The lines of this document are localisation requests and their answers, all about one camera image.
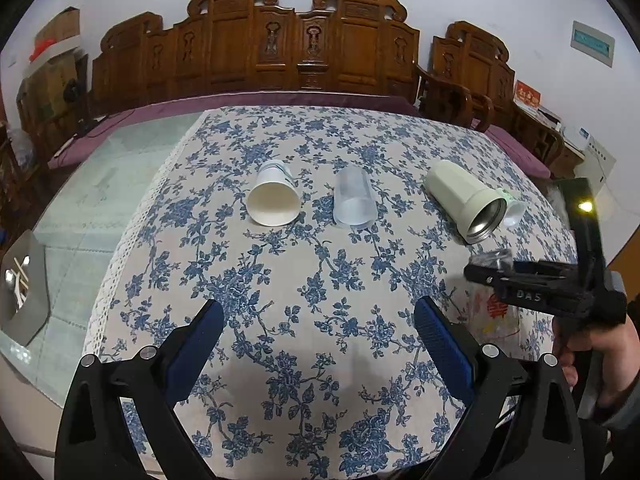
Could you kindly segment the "clear glass cup red print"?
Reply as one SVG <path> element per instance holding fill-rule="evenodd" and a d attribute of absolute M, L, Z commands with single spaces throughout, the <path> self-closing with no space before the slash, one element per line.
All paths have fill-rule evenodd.
<path fill-rule="evenodd" d="M 510 271 L 513 268 L 512 252 L 508 248 L 484 252 L 472 256 L 469 264 Z M 468 321 L 470 332 L 480 344 L 513 342 L 520 332 L 518 310 L 502 302 L 486 281 L 471 286 Z"/>

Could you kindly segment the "white green yogurt cup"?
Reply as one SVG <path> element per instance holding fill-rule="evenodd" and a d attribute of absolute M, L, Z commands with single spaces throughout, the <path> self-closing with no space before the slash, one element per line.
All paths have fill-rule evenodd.
<path fill-rule="evenodd" d="M 498 193 L 506 201 L 506 213 L 502 219 L 502 224 L 506 228 L 514 228 L 514 226 L 517 226 L 521 222 L 524 214 L 526 213 L 527 205 L 521 200 L 515 198 L 505 188 L 499 188 Z"/>

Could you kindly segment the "cream steel thermos cup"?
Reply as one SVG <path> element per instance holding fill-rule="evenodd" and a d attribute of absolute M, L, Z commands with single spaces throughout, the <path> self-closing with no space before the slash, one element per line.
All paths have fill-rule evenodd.
<path fill-rule="evenodd" d="M 506 200 L 496 190 L 450 160 L 436 162 L 424 186 L 468 244 L 486 240 L 506 214 Z"/>

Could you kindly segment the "clear plastic cup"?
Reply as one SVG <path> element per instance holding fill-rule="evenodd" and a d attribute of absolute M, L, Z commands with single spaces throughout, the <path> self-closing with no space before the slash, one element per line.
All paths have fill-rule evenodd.
<path fill-rule="evenodd" d="M 345 228 L 367 229 L 378 218 L 371 181 L 366 170 L 349 165 L 336 175 L 333 218 Z"/>

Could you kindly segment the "white paper cup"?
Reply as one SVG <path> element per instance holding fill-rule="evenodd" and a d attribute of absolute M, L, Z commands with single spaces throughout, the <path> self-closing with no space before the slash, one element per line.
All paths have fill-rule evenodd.
<path fill-rule="evenodd" d="M 298 217 L 301 206 L 288 165 L 280 159 L 264 162 L 246 199 L 250 218 L 261 226 L 286 226 Z"/>

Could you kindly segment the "wooden side cabinet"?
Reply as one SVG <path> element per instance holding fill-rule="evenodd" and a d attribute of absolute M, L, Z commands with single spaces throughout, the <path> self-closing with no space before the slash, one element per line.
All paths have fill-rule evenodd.
<path fill-rule="evenodd" d="M 555 179 L 574 178 L 576 168 L 585 160 L 584 155 L 565 142 L 564 136 L 548 119 L 519 106 L 511 106 L 511 133 L 524 148 L 540 160 Z"/>

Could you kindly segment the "white box device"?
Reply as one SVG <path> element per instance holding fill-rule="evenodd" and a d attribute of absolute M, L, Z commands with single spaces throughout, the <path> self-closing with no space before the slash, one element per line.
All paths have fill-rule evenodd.
<path fill-rule="evenodd" d="M 588 148 L 591 134 L 584 127 L 565 125 L 562 130 L 563 138 L 575 150 L 584 152 Z"/>

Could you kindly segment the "metal tray on table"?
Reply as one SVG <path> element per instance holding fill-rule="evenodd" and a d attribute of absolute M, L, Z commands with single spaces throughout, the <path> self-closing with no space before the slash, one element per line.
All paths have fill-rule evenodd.
<path fill-rule="evenodd" d="M 1 331 L 26 347 L 49 314 L 44 247 L 26 230 L 1 259 Z"/>

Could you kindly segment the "blue floral tablecloth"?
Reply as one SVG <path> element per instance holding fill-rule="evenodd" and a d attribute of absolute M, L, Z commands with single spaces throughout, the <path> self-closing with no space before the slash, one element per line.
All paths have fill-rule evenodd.
<path fill-rule="evenodd" d="M 260 166 L 288 165 L 302 206 L 286 226 L 246 210 Z M 481 134 L 352 108 L 241 106 L 203 114 L 155 176 L 120 240 L 85 348 L 102 361 L 158 346 L 206 300 L 226 325 L 188 400 L 186 435 L 228 479 L 356 479 L 423 462 L 463 406 L 412 325 L 429 296 L 468 312 L 473 253 L 422 181 L 447 159 L 527 205 L 481 252 L 572 262 L 570 231 Z M 367 171 L 378 218 L 333 218 L 338 172 Z"/>

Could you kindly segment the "red card on cabinet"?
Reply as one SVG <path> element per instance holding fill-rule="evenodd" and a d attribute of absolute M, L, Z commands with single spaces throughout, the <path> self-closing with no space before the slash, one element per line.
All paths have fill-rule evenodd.
<path fill-rule="evenodd" d="M 515 83 L 514 101 L 536 110 L 540 107 L 541 93 L 518 79 Z"/>

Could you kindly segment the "purple sofa cushion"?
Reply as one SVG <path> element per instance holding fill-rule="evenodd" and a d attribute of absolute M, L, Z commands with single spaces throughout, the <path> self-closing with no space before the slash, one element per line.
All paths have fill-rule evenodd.
<path fill-rule="evenodd" d="M 350 107 L 419 116 L 416 107 L 402 96 L 322 91 L 257 91 L 196 96 L 145 105 L 107 116 L 82 138 L 68 141 L 64 148 L 50 159 L 49 168 L 60 169 L 81 164 L 118 128 L 167 117 L 201 113 L 204 110 L 216 110 L 225 106 L 259 105 Z"/>

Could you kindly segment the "lower cardboard box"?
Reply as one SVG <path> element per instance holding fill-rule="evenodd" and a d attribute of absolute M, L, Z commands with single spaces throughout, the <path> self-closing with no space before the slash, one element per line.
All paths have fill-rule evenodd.
<path fill-rule="evenodd" d="M 88 55 L 63 53 L 45 62 L 18 89 L 16 104 L 22 127 L 37 127 L 80 107 L 87 92 Z"/>

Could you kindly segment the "cardboard box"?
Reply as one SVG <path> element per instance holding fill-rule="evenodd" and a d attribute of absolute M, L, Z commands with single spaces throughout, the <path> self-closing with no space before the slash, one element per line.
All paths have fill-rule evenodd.
<path fill-rule="evenodd" d="M 63 53 L 45 62 L 18 89 L 16 104 L 22 127 L 37 127 L 80 107 L 87 92 L 88 55 Z"/>
<path fill-rule="evenodd" d="M 59 14 L 56 14 L 50 22 L 47 22 L 37 32 L 34 40 L 34 50 L 32 51 L 31 60 L 34 60 L 44 50 L 68 38 L 78 36 L 80 34 L 80 10 L 74 6 L 69 6 Z"/>

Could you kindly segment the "carved wooden sofa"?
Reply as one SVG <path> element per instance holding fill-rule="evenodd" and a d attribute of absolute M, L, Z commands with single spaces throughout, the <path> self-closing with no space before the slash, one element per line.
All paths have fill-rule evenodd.
<path fill-rule="evenodd" d="M 170 100 L 254 91 L 400 96 L 426 118 L 484 131 L 491 99 L 418 63 L 420 32 L 398 0 L 191 0 L 165 27 L 144 12 L 111 27 L 92 63 L 99 114 Z"/>

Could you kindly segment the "upper cardboard box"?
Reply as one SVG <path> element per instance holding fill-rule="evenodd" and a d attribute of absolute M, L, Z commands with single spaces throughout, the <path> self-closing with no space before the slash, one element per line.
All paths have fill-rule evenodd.
<path fill-rule="evenodd" d="M 34 60 L 44 50 L 68 38 L 78 36 L 80 34 L 80 10 L 74 6 L 69 6 L 59 14 L 56 14 L 50 22 L 47 22 L 37 32 L 34 40 L 34 50 L 32 51 L 31 60 Z"/>

